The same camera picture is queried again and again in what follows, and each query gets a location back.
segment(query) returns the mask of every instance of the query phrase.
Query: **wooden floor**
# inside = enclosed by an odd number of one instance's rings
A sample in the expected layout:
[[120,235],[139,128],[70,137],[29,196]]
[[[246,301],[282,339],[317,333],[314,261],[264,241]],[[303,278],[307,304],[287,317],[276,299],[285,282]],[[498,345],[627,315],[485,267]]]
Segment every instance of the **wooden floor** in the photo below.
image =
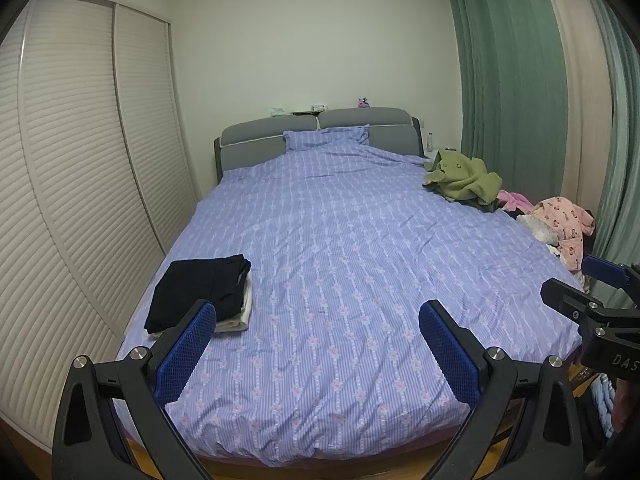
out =
[[[578,367],[572,367],[570,376],[577,372]],[[587,382],[575,392],[575,396],[584,393],[590,383]],[[512,424],[512,420],[506,419],[503,427]],[[40,480],[51,479],[51,456],[18,434],[15,430],[0,420],[2,430],[14,444],[25,463],[36,473]],[[476,478],[490,473],[504,449],[507,441],[493,446],[480,469]],[[251,466],[228,465],[213,460],[203,460],[204,466],[216,480],[421,480],[427,471],[436,462],[447,443],[443,442],[434,446],[415,450],[391,458],[371,460],[367,463],[350,463],[346,461],[334,468],[322,470],[304,470],[296,468],[262,468]],[[158,470],[149,458],[146,451],[136,443],[132,443],[131,449],[138,461],[140,469],[150,476],[162,479]]]

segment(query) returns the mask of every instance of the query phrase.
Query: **bed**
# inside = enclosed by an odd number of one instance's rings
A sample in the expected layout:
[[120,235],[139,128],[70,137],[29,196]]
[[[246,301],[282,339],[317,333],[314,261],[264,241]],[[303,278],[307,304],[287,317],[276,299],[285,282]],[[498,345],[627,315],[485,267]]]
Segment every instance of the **bed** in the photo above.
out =
[[[541,362],[576,349],[575,325],[544,306],[540,286],[577,282],[507,214],[423,189],[419,128],[406,112],[273,119],[223,133],[224,177],[159,267],[118,355],[153,344],[143,325],[171,261],[243,253],[252,262],[249,329],[216,334],[166,406],[194,452],[267,466],[344,460],[461,424],[468,406],[418,331],[427,300],[513,358]],[[369,146],[284,152],[285,130],[358,124],[371,124]]]

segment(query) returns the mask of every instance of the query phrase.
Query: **pile of clothes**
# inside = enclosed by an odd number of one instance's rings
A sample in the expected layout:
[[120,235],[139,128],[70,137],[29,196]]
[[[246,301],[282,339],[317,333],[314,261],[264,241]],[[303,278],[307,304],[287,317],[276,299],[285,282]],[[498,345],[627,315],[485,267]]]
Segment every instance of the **pile of clothes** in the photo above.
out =
[[149,334],[176,326],[191,306],[206,300],[216,310],[216,332],[246,330],[252,309],[251,262],[242,254],[212,260],[171,262],[146,317]]
[[429,173],[423,187],[442,195],[449,202],[462,202],[493,211],[502,179],[489,173],[481,158],[468,158],[453,150],[438,150],[433,162],[425,162]]
[[462,202],[485,211],[502,208],[549,251],[580,282],[585,292],[589,283],[580,268],[582,257],[591,252],[595,238],[593,216],[570,200],[555,196],[533,205],[519,193],[500,189],[502,179],[489,173],[482,159],[439,150],[433,162],[425,162],[423,187],[439,193],[449,202]]

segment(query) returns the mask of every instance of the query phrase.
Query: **metal screw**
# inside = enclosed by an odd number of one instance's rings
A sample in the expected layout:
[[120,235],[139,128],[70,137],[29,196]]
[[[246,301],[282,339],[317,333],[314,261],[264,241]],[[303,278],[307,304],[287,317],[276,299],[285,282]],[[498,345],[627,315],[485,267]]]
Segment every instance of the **metal screw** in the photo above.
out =
[[86,357],[79,355],[74,359],[74,368],[84,368],[86,366]]
[[136,346],[131,352],[129,352],[129,357],[135,359],[136,361],[140,361],[146,356],[146,348],[143,346]]
[[501,361],[504,359],[504,350],[502,348],[498,348],[497,346],[488,348],[487,353],[489,354],[489,357],[495,361]]
[[553,368],[559,368],[562,366],[562,359],[557,355],[550,355],[549,364],[552,365]]

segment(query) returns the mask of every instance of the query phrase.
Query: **purple pillowcase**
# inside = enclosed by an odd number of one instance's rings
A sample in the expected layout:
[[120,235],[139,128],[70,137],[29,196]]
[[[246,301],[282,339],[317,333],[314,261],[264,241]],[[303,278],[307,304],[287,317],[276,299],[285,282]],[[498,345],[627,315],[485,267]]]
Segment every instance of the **purple pillowcase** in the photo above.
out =
[[357,142],[369,145],[369,125],[326,128],[311,132],[284,132],[288,152],[310,150],[331,142]]

